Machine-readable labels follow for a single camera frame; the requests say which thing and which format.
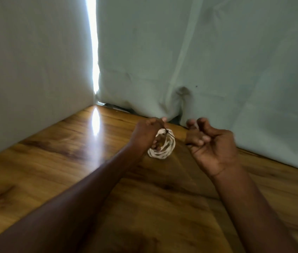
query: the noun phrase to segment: wood grain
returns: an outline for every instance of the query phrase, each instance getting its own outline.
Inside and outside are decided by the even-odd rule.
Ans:
[[[109,159],[143,119],[91,106],[0,153],[0,233]],[[209,179],[177,140],[113,189],[83,252],[244,252]],[[298,169],[240,150],[244,167],[298,240]]]

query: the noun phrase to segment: gray fabric sheet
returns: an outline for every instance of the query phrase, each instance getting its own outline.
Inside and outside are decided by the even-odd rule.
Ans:
[[[0,150],[92,103],[85,0],[0,0]]]
[[[99,101],[298,167],[298,0],[97,0],[97,30]]]

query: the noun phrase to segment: coiled white cable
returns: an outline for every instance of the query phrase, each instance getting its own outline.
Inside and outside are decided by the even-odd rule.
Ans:
[[[173,149],[175,148],[175,145],[176,145],[175,136],[171,129],[165,129],[165,128],[160,129],[157,132],[156,137],[158,135],[166,135],[166,140],[164,142],[164,145],[161,147],[160,151],[149,148],[148,155],[149,157],[152,157],[152,158],[165,159],[169,155],[171,155]]]

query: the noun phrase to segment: beige wall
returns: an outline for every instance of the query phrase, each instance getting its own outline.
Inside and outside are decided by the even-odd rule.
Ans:
[[[0,151],[92,103],[85,0],[0,0]]]

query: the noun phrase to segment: forearm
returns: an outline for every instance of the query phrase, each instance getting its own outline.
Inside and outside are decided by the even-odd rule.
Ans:
[[[213,182],[247,252],[298,252],[298,243],[241,166],[223,170]]]
[[[0,252],[71,252],[103,200],[141,158],[127,145],[111,160],[0,235]]]

